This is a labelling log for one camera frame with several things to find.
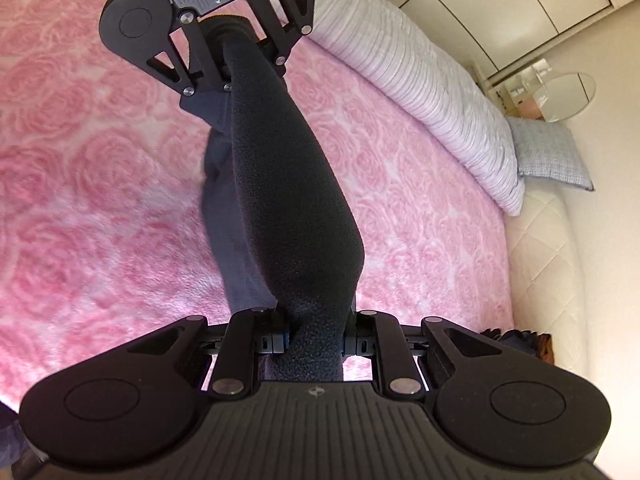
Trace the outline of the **black long-sleeve garment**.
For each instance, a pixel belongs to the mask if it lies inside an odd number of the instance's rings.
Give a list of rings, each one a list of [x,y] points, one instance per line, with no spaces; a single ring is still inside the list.
[[[290,344],[265,378],[338,382],[364,250],[326,156],[246,18],[202,24],[229,91],[181,102],[210,128],[201,212],[232,312],[280,308]]]

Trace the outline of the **dark brown crumpled garment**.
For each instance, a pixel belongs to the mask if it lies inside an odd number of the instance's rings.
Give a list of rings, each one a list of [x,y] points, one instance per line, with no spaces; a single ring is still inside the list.
[[[507,347],[526,353],[528,356],[534,356],[542,362],[551,365],[555,364],[552,336],[550,334],[540,334],[532,330],[507,330],[502,332],[498,328],[494,328],[493,330],[484,330],[482,335]]]

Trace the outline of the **pink rose pattern blanket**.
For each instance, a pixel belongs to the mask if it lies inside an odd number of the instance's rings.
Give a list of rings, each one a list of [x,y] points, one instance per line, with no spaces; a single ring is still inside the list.
[[[1,0],[1,399],[186,315],[229,315],[200,215],[208,129],[104,49],[104,0]],[[300,42],[288,88],[366,248],[362,308],[510,328],[500,208],[434,136]]]

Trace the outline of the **white striped quilt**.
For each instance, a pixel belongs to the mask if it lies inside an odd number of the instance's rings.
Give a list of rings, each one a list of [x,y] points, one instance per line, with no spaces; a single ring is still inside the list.
[[[316,0],[286,81],[359,218],[378,211],[400,226],[430,210],[521,211],[506,118],[386,0]]]

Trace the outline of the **blue checked pillow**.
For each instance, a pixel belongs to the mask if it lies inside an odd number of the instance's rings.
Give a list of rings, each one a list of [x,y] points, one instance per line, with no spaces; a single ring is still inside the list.
[[[508,117],[506,121],[511,129],[521,177],[547,179],[587,192],[594,191],[590,173],[569,128],[559,122],[516,117]]]

